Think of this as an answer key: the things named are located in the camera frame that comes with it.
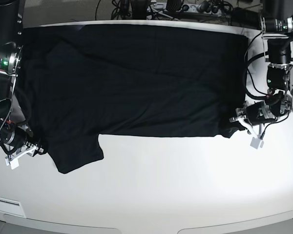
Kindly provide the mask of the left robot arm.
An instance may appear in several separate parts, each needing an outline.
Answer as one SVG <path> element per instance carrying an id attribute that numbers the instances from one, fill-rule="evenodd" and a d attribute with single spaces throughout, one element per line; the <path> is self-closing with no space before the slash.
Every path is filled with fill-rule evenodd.
<path id="1" fill-rule="evenodd" d="M 241 120 L 251 127 L 276 123 L 293 112 L 293 0 L 265 0 L 259 16 L 264 51 L 246 61 L 242 84 L 246 85 L 249 66 L 264 58 L 268 63 L 268 92 L 255 96 L 246 91 L 256 103 L 237 108 L 230 119 L 230 122 Z"/>

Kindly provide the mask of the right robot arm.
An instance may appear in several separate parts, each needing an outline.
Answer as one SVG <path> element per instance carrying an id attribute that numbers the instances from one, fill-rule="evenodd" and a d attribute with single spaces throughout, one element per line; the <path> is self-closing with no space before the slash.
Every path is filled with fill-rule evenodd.
<path id="1" fill-rule="evenodd" d="M 20 4 L 19 0 L 0 0 L 0 147 L 8 161 L 43 153 L 40 141 L 25 129 L 32 117 L 32 108 L 26 94 L 16 86 L 23 51 Z M 20 94 L 25 102 L 25 119 L 19 122 L 10 119 L 14 93 Z"/>

